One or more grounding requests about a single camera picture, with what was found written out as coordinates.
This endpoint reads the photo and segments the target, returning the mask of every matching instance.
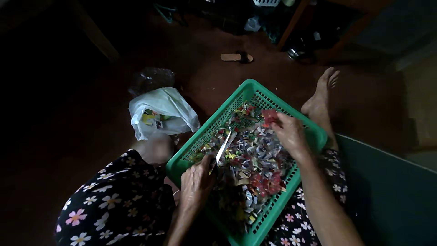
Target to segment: scissor blade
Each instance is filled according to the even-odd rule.
[[[229,132],[226,140],[223,142],[222,146],[219,149],[219,152],[217,153],[217,156],[215,157],[216,161],[217,161],[217,165],[219,164],[219,160],[222,157],[223,152],[225,151],[226,148],[226,144],[228,143],[229,137],[231,136],[232,131]]]

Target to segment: green plastic basket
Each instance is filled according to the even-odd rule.
[[[243,102],[262,109],[276,109],[287,115],[294,116],[303,121],[305,134],[311,149],[319,153],[326,143],[326,132],[310,121],[307,117],[299,113],[296,109],[282,101],[279,97],[267,90],[264,86],[253,79],[244,81],[238,89],[222,104],[222,106],[208,119],[208,121],[191,137],[186,144],[172,157],[167,163],[167,176],[178,187],[180,187],[180,177],[187,168],[194,163],[189,157],[205,143],[208,143],[212,136],[215,136],[219,128],[231,118],[234,110],[240,107]],[[300,183],[300,172],[296,164],[289,169],[285,177],[286,192],[279,192],[266,203],[266,207],[258,215],[252,225],[248,225],[248,233],[232,234],[223,223],[223,215],[212,204],[206,205],[204,212],[216,226],[226,235],[231,245],[256,246],[260,245],[264,237],[278,218],[282,209],[290,199]]]

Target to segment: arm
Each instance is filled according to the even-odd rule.
[[[323,246],[363,246],[351,219],[335,200],[306,142],[302,123],[285,114],[278,114],[283,127],[272,128],[284,148],[296,160],[301,172],[308,217]]]
[[[211,157],[205,156],[182,174],[180,204],[173,213],[164,246],[181,245],[194,219],[205,206],[216,180],[215,176],[208,175]]]

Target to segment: hand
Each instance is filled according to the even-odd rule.
[[[282,146],[290,153],[293,159],[301,162],[304,158],[311,156],[311,150],[303,131],[302,121],[281,112],[277,113],[277,116],[282,122],[282,127],[272,123],[272,129],[276,132]]]
[[[208,175],[211,158],[212,155],[204,156],[182,174],[180,213],[194,218],[205,206],[216,180]]]

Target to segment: shredded paper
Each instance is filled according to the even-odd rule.
[[[234,232],[247,232],[247,225],[256,221],[268,199],[285,191],[282,178],[293,166],[293,159],[271,129],[272,122],[280,124],[274,109],[261,110],[245,102],[190,157],[198,162],[204,155],[216,156],[232,130],[225,152],[216,164],[217,183],[209,203],[218,205],[222,218],[227,218],[227,226]]]

